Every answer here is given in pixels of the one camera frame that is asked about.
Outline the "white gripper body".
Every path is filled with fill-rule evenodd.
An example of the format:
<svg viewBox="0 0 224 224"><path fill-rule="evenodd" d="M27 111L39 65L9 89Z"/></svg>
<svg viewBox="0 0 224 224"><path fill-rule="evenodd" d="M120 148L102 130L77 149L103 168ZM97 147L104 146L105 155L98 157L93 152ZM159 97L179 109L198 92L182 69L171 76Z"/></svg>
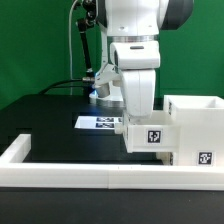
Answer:
<svg viewBox="0 0 224 224"><path fill-rule="evenodd" d="M123 71L121 79L127 114L134 118L150 117L154 104L155 70Z"/></svg>

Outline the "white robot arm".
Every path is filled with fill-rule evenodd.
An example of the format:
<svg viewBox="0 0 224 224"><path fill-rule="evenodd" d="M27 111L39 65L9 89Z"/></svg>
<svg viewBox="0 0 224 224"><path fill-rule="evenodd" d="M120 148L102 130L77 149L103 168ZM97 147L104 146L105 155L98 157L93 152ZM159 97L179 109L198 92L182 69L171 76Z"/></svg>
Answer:
<svg viewBox="0 0 224 224"><path fill-rule="evenodd" d="M179 29L194 0L81 0L80 5L86 11L80 27L98 26L101 32L96 99L123 104L132 119L149 117L161 64L159 32Z"/></svg>

